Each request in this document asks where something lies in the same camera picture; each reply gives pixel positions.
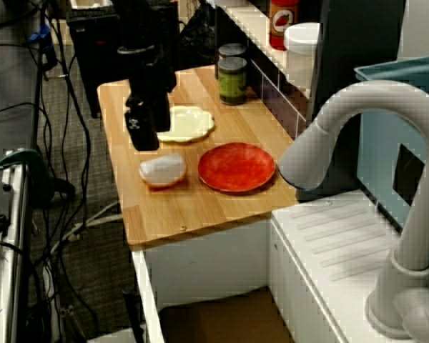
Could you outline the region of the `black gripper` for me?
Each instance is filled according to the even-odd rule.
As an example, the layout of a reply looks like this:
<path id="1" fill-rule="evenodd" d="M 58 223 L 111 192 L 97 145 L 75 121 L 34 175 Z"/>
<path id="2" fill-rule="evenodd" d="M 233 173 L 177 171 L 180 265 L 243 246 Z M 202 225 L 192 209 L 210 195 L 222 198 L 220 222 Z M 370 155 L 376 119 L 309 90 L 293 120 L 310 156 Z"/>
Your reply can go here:
<path id="1" fill-rule="evenodd" d="M 162 44 L 145 48 L 117 49 L 129 80 L 130 94 L 124 118 L 133 146 L 137 151 L 159 148 L 157 131 L 169 131 L 171 117 L 168 93 L 176 86 L 176 76 Z M 153 105 L 153 111 L 147 106 Z"/>

